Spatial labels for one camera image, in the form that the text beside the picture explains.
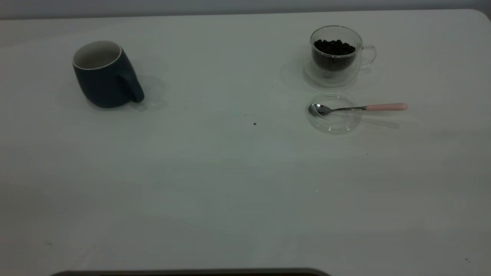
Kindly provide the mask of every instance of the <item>mug handle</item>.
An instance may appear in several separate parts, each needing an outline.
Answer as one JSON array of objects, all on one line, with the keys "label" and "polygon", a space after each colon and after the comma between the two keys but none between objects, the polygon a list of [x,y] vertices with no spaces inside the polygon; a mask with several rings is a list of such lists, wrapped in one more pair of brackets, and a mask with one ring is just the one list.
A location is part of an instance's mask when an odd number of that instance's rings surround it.
[{"label": "mug handle", "polygon": [[133,77],[132,74],[126,71],[119,72],[118,76],[123,80],[125,85],[130,87],[130,100],[135,103],[143,101],[145,95],[136,77]]},{"label": "mug handle", "polygon": [[377,57],[377,49],[375,49],[375,46],[373,45],[365,45],[363,47],[361,47],[362,50],[371,50],[372,51],[372,57],[370,57],[368,60],[366,61],[362,61],[361,62],[361,66],[360,68],[365,68],[367,67],[368,65],[372,64],[372,62],[375,60],[375,58]]}]

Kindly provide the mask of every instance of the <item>pink spoon handle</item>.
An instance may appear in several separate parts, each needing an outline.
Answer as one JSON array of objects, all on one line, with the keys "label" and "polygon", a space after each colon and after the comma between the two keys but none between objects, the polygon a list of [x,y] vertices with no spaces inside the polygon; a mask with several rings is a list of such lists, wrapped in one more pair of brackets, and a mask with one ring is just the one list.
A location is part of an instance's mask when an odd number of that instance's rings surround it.
[{"label": "pink spoon handle", "polygon": [[406,109],[408,109],[408,104],[404,104],[404,103],[369,105],[366,107],[367,111],[389,111],[389,110],[406,110]]}]

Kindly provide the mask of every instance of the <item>glass saucer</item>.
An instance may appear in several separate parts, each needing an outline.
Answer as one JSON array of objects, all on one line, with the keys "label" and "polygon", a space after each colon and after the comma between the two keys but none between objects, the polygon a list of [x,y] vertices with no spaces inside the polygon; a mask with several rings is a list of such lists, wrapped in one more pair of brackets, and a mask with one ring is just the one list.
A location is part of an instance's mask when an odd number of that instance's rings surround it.
[{"label": "glass saucer", "polygon": [[341,90],[328,90],[317,95],[307,106],[307,118],[316,129],[329,134],[343,134],[355,129],[361,121],[360,111],[335,111],[322,118],[312,104],[330,109],[357,107],[356,100]]}]

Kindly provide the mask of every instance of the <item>mug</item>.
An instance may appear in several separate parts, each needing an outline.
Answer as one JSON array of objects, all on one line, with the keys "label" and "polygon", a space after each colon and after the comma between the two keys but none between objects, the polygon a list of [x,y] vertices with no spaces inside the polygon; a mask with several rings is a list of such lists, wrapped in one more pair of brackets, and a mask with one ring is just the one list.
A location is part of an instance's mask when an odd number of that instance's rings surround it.
[{"label": "mug", "polygon": [[[318,40],[348,43],[355,51],[347,55],[330,55],[317,49]],[[371,51],[368,59],[362,59],[363,50]],[[315,30],[310,36],[309,51],[306,54],[305,72],[315,82],[323,86],[341,86],[351,81],[360,68],[370,65],[377,57],[373,45],[364,45],[361,36],[354,30],[337,25],[325,26]]]},{"label": "mug", "polygon": [[123,48],[111,41],[96,41],[78,49],[72,59],[80,88],[102,108],[114,108],[145,97]]}]

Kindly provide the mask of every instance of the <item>glass cup handle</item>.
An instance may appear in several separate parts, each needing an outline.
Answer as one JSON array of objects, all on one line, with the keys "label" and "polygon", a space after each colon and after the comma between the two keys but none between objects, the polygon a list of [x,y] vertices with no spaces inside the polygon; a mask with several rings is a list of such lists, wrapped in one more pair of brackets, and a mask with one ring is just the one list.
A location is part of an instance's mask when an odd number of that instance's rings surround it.
[{"label": "glass cup handle", "polygon": [[377,57],[377,49],[375,49],[375,46],[370,45],[370,44],[363,46],[361,49],[362,50],[371,50],[371,52],[372,52],[371,56],[367,60],[364,60],[361,62],[360,68],[365,68],[368,65],[372,64],[372,62]]}]

